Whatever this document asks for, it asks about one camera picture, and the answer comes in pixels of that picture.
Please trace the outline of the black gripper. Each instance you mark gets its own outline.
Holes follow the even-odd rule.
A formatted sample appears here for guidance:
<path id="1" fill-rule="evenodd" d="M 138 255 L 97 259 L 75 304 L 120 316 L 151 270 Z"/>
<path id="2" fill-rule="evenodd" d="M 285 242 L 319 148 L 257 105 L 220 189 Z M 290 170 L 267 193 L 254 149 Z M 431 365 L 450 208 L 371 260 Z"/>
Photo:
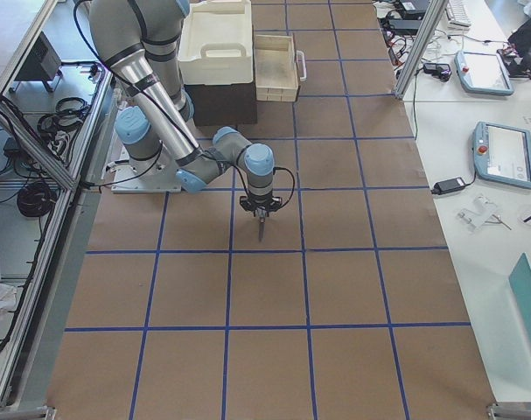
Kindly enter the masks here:
<path id="1" fill-rule="evenodd" d="M 257 199 L 253 196 L 240 196 L 239 204 L 246 212 L 250 212 L 254 217 L 258 216 L 258 210 L 265 210 L 265 217 L 269 217 L 270 213 L 274 213 L 283 207 L 283 200 L 280 197 L 266 197 L 265 199 Z"/>

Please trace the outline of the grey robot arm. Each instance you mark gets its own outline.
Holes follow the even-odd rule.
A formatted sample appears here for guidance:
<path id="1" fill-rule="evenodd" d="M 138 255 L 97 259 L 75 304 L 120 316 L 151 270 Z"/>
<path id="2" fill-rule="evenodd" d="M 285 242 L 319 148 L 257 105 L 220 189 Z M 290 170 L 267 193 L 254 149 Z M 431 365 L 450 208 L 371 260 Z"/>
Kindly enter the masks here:
<path id="1" fill-rule="evenodd" d="M 124 83 L 135 112 L 147 128 L 137 135 L 150 137 L 177 165 L 175 177 L 189 193 L 204 189 L 229 168 L 246 174 L 243 210 L 266 217 L 285 206 L 275 196 L 273 151 L 252 143 L 236 129 L 224 127 L 212 147 L 200 147 L 186 126 L 192 107 L 178 65 L 178 42 L 191 11 L 187 1 L 94 1 L 89 26 L 99 59 Z"/>

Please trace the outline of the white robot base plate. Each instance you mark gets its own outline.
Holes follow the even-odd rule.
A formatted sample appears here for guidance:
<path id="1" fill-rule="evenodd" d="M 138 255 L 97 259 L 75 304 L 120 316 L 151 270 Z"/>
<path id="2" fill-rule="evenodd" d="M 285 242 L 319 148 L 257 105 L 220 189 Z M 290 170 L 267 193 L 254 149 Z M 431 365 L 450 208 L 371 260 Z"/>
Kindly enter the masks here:
<path id="1" fill-rule="evenodd" d="M 110 186 L 113 193 L 179 193 L 181 184 L 176 179 L 178 166 L 166 149 L 158 159 L 137 161 L 129 157 L 123 146 L 119 164 L 115 169 L 114 180 Z"/>

